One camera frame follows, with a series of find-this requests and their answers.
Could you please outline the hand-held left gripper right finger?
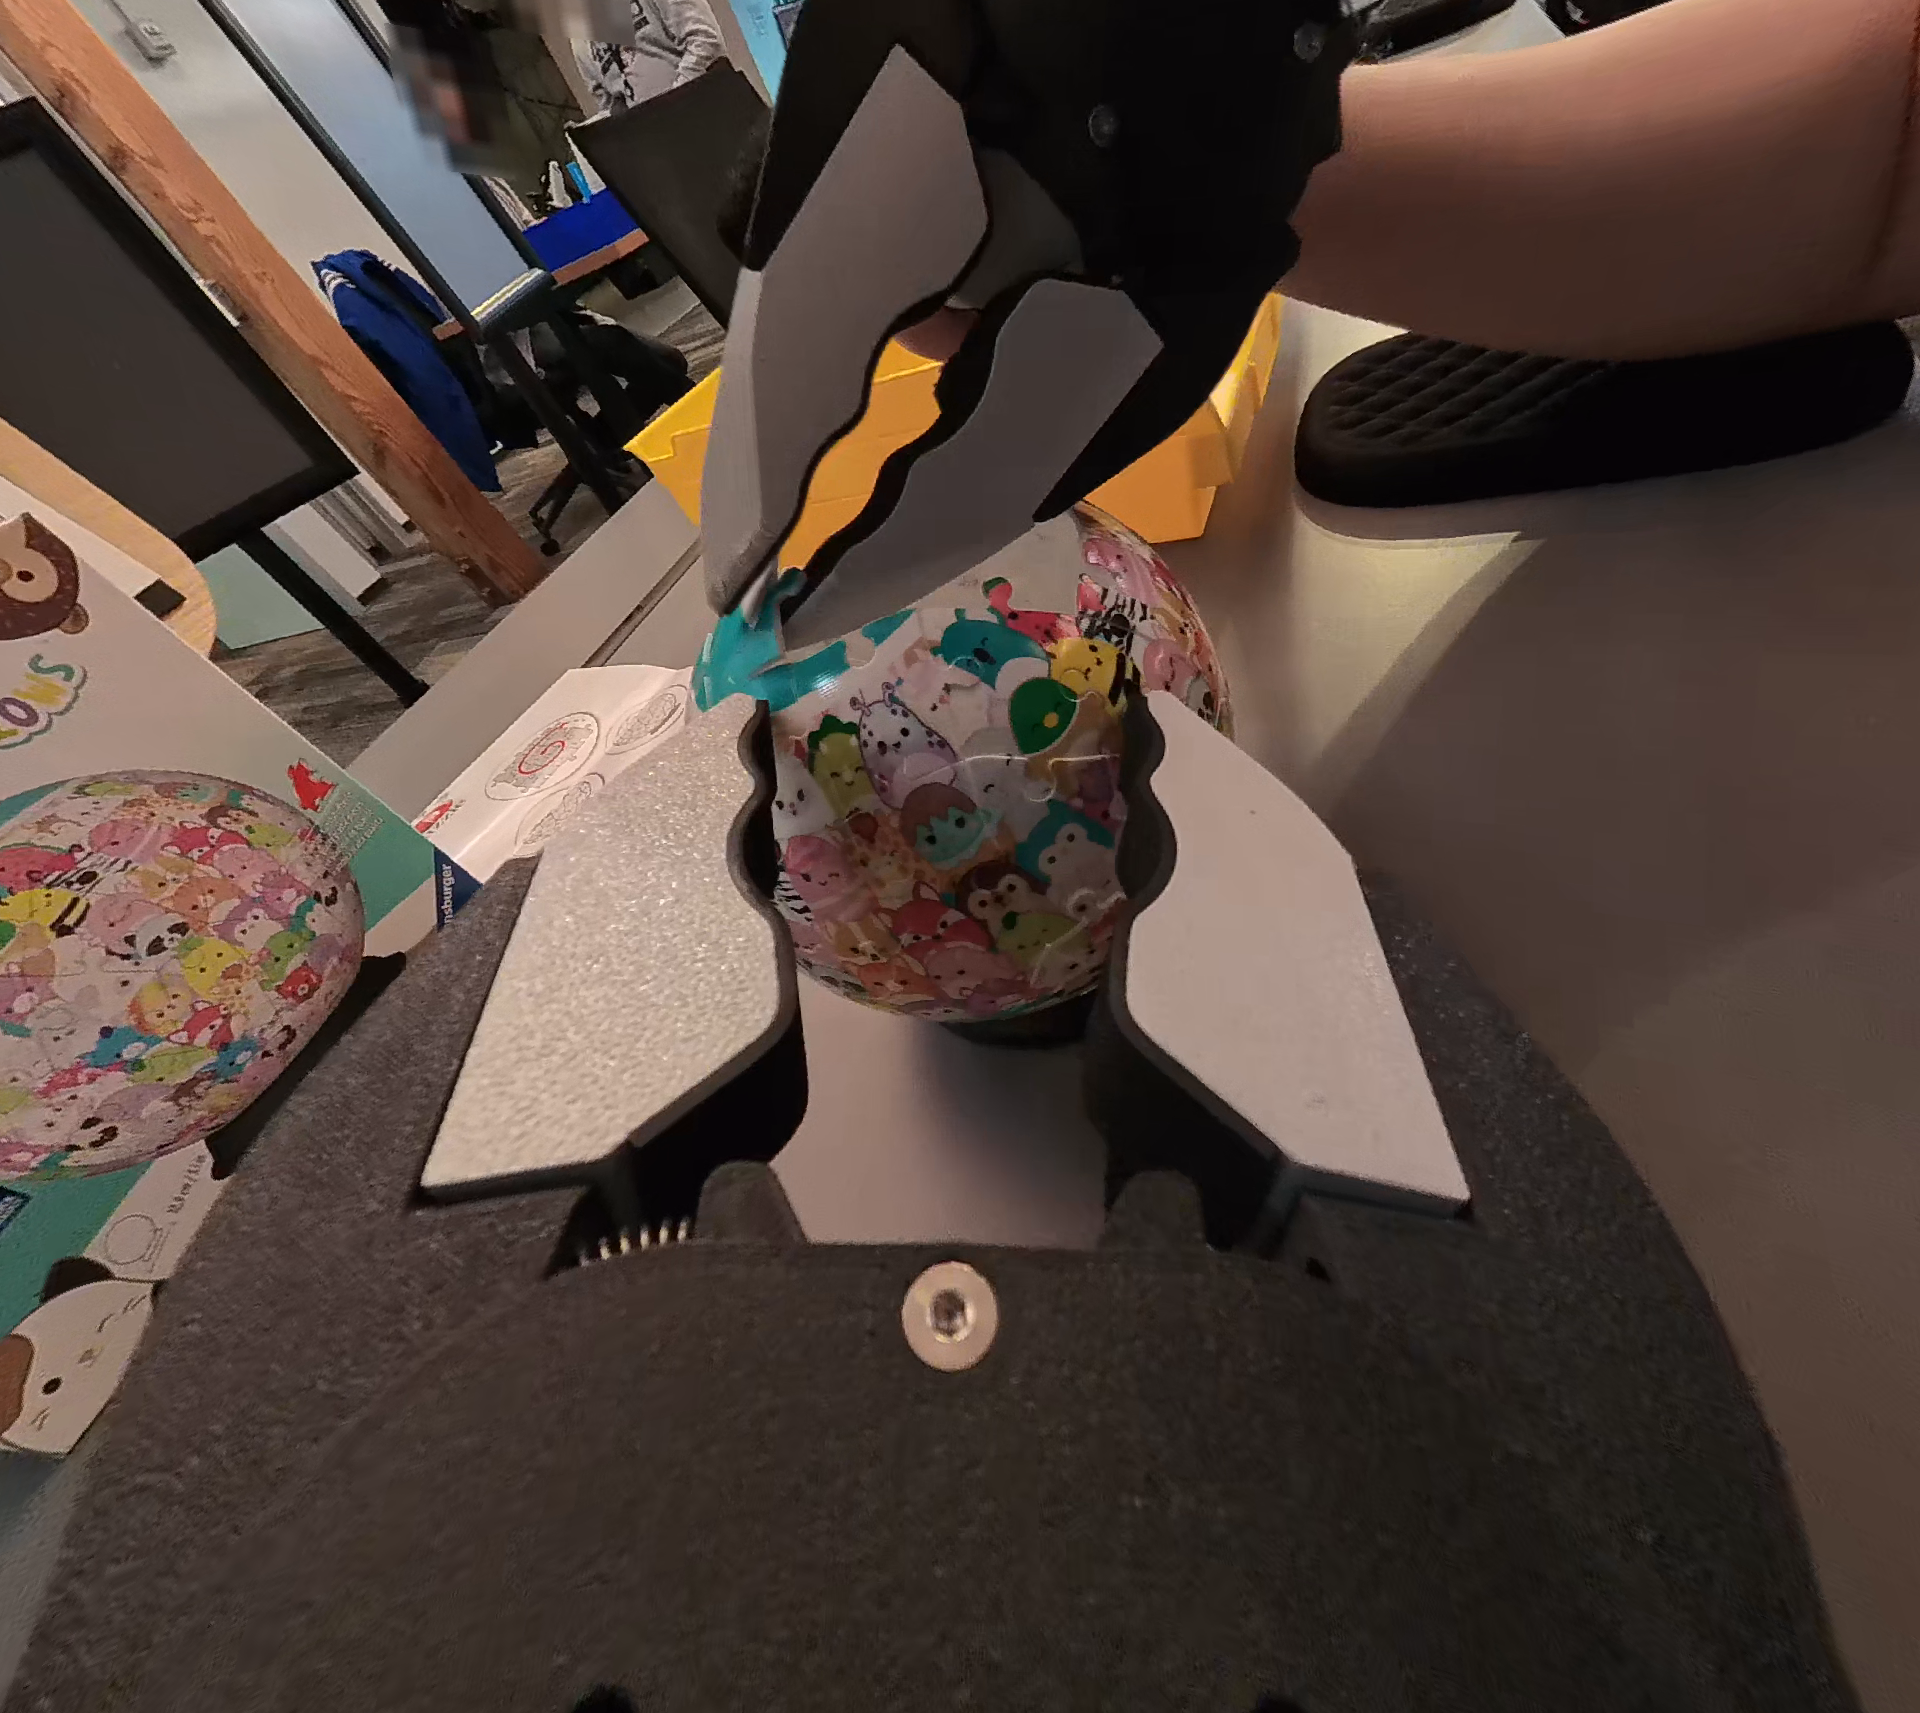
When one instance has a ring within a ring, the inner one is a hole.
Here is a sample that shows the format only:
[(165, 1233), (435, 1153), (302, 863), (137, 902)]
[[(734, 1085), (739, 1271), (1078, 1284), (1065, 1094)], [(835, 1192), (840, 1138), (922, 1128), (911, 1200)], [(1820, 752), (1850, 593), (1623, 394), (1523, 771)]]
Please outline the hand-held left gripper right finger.
[(1309, 1197), (1456, 1216), (1470, 1183), (1345, 846), (1170, 694), (1132, 694), (1123, 732), (1111, 1195), (1170, 1170), (1207, 1224)]

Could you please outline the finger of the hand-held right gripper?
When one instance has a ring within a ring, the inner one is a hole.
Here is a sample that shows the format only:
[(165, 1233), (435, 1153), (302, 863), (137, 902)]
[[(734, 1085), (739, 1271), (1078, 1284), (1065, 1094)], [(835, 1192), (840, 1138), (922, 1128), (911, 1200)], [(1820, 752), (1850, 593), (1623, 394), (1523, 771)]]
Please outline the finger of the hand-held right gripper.
[(963, 104), (891, 48), (781, 242), (734, 290), (700, 501), (716, 615), (779, 562), (819, 460), (866, 409), (887, 340), (954, 289), (988, 229)]
[(1029, 287), (993, 338), (985, 378), (948, 364), (932, 426), (883, 463), (782, 601), (789, 634), (854, 632), (1019, 543), (1162, 354), (1126, 295), (1059, 279)]

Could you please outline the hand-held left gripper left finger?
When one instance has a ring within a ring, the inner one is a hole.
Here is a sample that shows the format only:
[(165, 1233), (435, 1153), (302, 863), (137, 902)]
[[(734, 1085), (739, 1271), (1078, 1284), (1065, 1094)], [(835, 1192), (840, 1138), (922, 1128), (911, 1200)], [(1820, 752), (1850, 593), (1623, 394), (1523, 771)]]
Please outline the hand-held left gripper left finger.
[(748, 694), (695, 710), (544, 846), (424, 1158), (429, 1200), (613, 1174), (801, 1042), (795, 951), (747, 851), (765, 721)]

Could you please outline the yellow plastic bin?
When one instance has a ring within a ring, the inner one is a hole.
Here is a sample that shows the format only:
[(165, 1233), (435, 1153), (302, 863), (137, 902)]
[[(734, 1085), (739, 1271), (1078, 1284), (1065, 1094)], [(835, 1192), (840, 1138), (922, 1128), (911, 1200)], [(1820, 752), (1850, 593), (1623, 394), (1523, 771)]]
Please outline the yellow plastic bin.
[[(1201, 538), (1216, 490), (1236, 477), (1245, 456), (1275, 370), (1282, 323), (1284, 299), (1269, 295), (1226, 372), (1188, 423), (1095, 490), (1091, 504), (1156, 546)], [(802, 518), (782, 545), (787, 567), (808, 562), (830, 535), (846, 526), (871, 498), (884, 459), (929, 428), (938, 378), (940, 369), (924, 356), (901, 346), (883, 352), (866, 415), (823, 460)], [(692, 522), (703, 518), (700, 484), (719, 383), (721, 375), (710, 372), (628, 442), (628, 452)]]

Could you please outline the colourful puzzle ball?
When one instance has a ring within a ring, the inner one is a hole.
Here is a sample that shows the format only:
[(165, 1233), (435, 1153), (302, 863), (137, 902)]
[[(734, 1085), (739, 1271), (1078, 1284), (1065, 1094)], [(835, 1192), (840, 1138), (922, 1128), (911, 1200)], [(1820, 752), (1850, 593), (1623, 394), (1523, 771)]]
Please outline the colourful puzzle ball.
[(1223, 734), (1230, 685), (1159, 549), (1082, 502), (756, 679), (774, 902), (811, 981), (911, 1021), (1024, 1021), (1092, 991), (1121, 904), (1124, 714)]

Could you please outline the person's right forearm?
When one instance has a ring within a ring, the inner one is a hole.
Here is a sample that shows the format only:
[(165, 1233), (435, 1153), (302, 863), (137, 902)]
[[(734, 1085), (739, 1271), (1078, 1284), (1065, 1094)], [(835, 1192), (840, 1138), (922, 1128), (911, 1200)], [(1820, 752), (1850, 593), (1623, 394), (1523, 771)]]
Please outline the person's right forearm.
[(1692, 356), (1915, 317), (1918, 0), (1670, 0), (1360, 65), (1296, 302), (1491, 350)]

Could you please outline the black ball stand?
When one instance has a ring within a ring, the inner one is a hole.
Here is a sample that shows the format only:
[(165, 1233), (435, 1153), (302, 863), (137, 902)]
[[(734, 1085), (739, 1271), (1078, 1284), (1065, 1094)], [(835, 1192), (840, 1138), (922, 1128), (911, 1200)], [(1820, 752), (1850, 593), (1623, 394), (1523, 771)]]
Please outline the black ball stand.
[(1057, 1000), (1035, 1010), (1007, 1012), (977, 1021), (946, 1021), (938, 1027), (990, 1050), (1051, 1050), (1080, 1042), (1097, 1007), (1097, 991)]

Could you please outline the puzzle ball cardboard box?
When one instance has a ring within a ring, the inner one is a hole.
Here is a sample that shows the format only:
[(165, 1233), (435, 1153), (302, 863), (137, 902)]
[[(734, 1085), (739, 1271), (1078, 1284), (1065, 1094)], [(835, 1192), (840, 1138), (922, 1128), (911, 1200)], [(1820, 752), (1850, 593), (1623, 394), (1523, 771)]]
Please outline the puzzle ball cardboard box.
[(107, 1411), (244, 1119), (479, 888), (19, 501), (3, 562), (3, 1442)]

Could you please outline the black office chair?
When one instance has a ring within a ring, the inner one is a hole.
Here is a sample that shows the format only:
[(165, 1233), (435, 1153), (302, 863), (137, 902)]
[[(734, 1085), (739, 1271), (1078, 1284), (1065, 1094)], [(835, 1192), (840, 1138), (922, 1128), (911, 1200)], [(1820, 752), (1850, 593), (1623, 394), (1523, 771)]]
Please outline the black office chair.
[(719, 62), (682, 86), (578, 121), (569, 139), (721, 326), (732, 319), (772, 113)]

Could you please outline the white instruction leaflet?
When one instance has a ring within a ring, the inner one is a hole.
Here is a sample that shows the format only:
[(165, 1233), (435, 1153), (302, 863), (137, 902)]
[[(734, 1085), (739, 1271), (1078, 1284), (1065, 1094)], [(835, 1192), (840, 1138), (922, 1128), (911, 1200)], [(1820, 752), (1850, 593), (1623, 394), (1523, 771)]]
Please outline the white instruction leaflet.
[(695, 667), (576, 668), (513, 719), (413, 825), (489, 881), (542, 849), (624, 771), (674, 738), (699, 691)]

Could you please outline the blue jacket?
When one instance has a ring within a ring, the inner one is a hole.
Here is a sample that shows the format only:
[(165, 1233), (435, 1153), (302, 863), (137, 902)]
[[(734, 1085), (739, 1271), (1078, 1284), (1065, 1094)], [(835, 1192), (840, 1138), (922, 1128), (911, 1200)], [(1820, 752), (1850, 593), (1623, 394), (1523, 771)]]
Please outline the blue jacket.
[(355, 345), (468, 482), (496, 496), (502, 490), (496, 444), (468, 384), (442, 354), (436, 328), (450, 317), (436, 297), (411, 272), (366, 251), (337, 252), (314, 260), (312, 269)]

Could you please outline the whiteboard on black stand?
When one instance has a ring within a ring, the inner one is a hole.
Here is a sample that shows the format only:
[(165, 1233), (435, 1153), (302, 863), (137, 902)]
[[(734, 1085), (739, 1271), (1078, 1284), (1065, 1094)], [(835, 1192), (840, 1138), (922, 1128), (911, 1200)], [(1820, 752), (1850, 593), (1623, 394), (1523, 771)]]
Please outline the whiteboard on black stand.
[(499, 349), (578, 482), (618, 512), (641, 490), (636, 463), (613, 459), (610, 434), (554, 394), (516, 334), (551, 324), (624, 436), (636, 430), (631, 404), (564, 319), (564, 287), (502, 201), (426, 125), (388, 33), (358, 0), (200, 1), (436, 295), (444, 337)]

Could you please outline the black framed board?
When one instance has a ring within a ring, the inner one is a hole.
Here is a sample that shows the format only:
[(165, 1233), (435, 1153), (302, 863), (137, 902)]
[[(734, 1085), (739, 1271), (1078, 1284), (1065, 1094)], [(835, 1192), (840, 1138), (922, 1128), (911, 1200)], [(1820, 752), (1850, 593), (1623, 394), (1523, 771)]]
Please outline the black framed board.
[(36, 99), (3, 110), (3, 412), (189, 558), (240, 546), (400, 702), (426, 694), (268, 540), (349, 454)]

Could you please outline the wooden post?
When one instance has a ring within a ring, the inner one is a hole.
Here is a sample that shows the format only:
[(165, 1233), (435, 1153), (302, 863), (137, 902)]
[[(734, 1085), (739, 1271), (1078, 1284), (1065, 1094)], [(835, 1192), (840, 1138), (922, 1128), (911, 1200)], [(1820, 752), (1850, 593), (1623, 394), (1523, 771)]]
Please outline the wooden post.
[(249, 345), (493, 607), (540, 554), (460, 473), (322, 297), (70, 0), (3, 0), (7, 60), (239, 314)]

